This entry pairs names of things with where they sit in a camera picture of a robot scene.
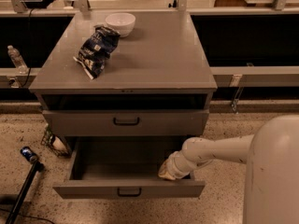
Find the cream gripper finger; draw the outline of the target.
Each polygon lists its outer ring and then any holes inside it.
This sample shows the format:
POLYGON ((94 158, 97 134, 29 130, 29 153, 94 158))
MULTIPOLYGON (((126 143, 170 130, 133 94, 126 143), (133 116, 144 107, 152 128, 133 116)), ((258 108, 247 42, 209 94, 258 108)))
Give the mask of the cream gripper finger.
POLYGON ((171 181, 175 180, 175 178, 172 175, 170 175, 168 173, 168 171, 166 169, 164 169, 164 168, 162 168, 162 169, 159 170, 158 176, 160 178, 166 179, 166 180, 171 180, 171 181))

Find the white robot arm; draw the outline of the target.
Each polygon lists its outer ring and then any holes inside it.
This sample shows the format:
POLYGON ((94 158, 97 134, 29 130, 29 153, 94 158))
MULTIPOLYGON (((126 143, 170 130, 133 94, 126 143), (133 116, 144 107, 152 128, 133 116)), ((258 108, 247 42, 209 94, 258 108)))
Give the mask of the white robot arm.
POLYGON ((221 140, 187 139, 158 176, 176 180, 210 161, 246 165, 243 224, 299 224, 299 116, 267 121, 255 134, 221 140))

